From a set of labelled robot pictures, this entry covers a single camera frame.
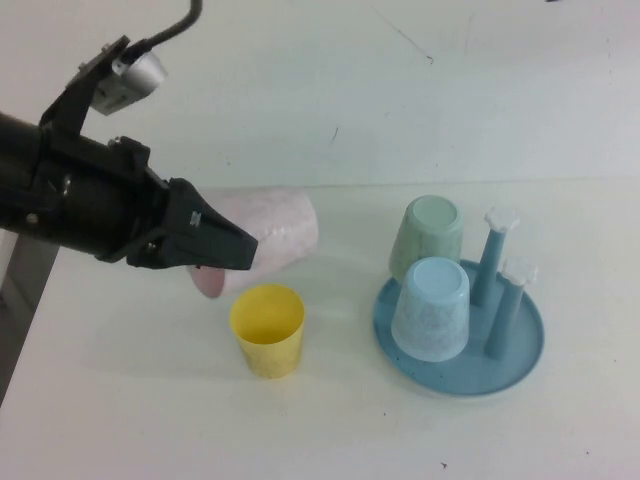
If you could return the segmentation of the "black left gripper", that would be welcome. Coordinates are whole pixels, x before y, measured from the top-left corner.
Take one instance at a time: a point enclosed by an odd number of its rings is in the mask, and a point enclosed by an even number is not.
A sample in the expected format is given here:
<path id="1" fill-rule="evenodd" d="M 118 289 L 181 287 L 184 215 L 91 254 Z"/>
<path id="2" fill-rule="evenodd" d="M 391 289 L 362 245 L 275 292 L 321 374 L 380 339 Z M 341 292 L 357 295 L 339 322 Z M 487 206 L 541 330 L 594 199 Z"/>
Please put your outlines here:
<path id="1" fill-rule="evenodd" d="M 258 240 L 213 209 L 188 181 L 168 184 L 148 166 L 151 150 L 122 136 L 106 144 L 41 133 L 35 185 L 46 197 L 35 237 L 114 263 L 245 271 Z"/>

